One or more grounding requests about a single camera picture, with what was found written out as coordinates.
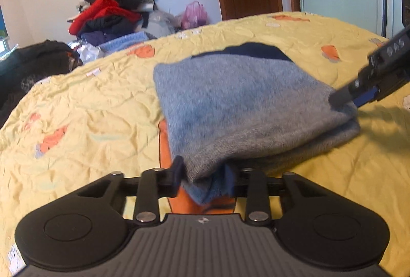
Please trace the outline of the grey navy knit sweater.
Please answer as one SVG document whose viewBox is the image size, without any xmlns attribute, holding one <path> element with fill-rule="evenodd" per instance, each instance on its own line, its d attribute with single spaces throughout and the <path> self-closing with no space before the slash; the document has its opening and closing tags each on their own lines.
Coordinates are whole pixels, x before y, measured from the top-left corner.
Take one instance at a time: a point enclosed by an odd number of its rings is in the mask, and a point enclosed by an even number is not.
<svg viewBox="0 0 410 277">
<path fill-rule="evenodd" d="M 332 88 L 279 48 L 243 43 L 175 63 L 153 81 L 183 187 L 199 205 L 233 192 L 233 170 L 285 170 L 358 135 L 352 103 L 329 105 Z"/>
</svg>

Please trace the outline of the yellow carrot print bedspread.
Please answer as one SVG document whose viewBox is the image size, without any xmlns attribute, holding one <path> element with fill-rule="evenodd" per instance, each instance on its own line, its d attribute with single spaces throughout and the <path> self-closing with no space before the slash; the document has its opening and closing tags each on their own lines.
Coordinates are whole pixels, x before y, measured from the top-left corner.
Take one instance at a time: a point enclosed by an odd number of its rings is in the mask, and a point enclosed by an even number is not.
<svg viewBox="0 0 410 277">
<path fill-rule="evenodd" d="M 277 46 L 339 87 L 384 38 L 335 18 L 279 12 L 151 40 L 34 85 L 1 128 L 1 275 L 10 275 L 15 228 L 27 213 L 109 172 L 138 176 L 167 158 L 156 64 L 246 42 Z M 380 214 L 391 232 L 382 266 L 408 276 L 409 88 L 362 107 L 359 122 L 353 141 L 295 172 Z"/>
</svg>

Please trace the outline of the light blue knit blanket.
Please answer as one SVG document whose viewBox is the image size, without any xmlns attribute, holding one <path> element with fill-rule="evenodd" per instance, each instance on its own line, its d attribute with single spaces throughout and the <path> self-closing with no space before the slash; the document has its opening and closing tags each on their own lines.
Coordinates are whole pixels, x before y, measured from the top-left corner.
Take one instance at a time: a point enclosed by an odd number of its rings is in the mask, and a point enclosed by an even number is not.
<svg viewBox="0 0 410 277">
<path fill-rule="evenodd" d="M 98 48 L 105 54 L 110 55 L 114 52 L 125 50 L 133 45 L 150 40 L 151 35 L 144 31 L 134 32 L 108 42 L 102 43 Z"/>
</svg>

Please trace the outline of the white crumpled plastic bag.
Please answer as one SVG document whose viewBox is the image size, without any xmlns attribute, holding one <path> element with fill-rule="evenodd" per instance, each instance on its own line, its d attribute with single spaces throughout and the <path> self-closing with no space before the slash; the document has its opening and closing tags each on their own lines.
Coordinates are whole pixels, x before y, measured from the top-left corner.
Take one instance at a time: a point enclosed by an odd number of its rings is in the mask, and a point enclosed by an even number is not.
<svg viewBox="0 0 410 277">
<path fill-rule="evenodd" d="M 96 47 L 89 43 L 79 45 L 76 51 L 79 55 L 80 60 L 84 64 L 92 62 L 92 61 L 96 61 L 98 59 L 105 57 L 104 52 L 99 47 Z"/>
</svg>

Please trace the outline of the clear plastic bag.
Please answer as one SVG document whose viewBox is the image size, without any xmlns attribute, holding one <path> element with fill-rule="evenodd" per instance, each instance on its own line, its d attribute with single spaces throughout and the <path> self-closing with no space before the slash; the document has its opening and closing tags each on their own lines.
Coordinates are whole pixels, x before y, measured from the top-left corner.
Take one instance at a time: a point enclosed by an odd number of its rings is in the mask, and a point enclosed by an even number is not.
<svg viewBox="0 0 410 277">
<path fill-rule="evenodd" d="M 177 17 L 168 12 L 155 10 L 148 15 L 148 23 L 142 29 L 155 38 L 161 38 L 175 34 L 180 28 L 180 21 Z"/>
</svg>

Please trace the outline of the dark navy garment in pile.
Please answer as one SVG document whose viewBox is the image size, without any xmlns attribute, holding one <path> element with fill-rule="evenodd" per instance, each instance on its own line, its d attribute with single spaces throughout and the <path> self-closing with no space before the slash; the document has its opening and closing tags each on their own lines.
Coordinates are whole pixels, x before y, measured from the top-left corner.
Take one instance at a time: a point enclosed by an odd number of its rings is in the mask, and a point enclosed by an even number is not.
<svg viewBox="0 0 410 277">
<path fill-rule="evenodd" d="M 99 46 L 116 38 L 132 34 L 136 22 L 123 16 L 105 16 L 88 20 L 76 34 L 79 40 Z"/>
</svg>

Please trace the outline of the pink plastic bag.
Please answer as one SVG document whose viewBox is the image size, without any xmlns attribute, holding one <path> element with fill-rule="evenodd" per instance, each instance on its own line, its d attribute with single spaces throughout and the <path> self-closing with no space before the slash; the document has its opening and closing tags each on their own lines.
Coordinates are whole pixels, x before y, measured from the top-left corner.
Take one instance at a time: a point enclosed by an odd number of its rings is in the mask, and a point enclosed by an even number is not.
<svg viewBox="0 0 410 277">
<path fill-rule="evenodd" d="M 199 1 L 191 2 L 183 13 L 181 19 L 182 29 L 192 29 L 204 26 L 208 21 L 208 14 Z"/>
</svg>

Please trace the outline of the black coat on bed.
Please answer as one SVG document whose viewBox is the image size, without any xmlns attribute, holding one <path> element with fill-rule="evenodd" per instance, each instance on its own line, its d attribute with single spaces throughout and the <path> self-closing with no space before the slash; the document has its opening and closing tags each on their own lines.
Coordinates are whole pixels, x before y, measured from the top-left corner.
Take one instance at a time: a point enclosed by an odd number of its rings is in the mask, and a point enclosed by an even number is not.
<svg viewBox="0 0 410 277">
<path fill-rule="evenodd" d="M 1 124 L 35 83 L 67 74 L 82 65 L 77 51 L 56 40 L 14 50 L 1 62 Z"/>
</svg>

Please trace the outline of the red garment on pile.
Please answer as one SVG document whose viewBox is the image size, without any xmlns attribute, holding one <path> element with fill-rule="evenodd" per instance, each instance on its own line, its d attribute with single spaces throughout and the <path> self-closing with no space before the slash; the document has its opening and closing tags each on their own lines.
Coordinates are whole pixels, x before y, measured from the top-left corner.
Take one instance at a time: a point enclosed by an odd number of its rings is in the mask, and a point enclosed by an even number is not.
<svg viewBox="0 0 410 277">
<path fill-rule="evenodd" d="M 95 0 L 86 10 L 74 18 L 68 32 L 71 35 L 77 35 L 84 24 L 89 20 L 95 20 L 108 16 L 127 18 L 132 23 L 136 23 L 142 18 L 142 16 L 137 12 L 123 9 L 115 0 Z"/>
</svg>

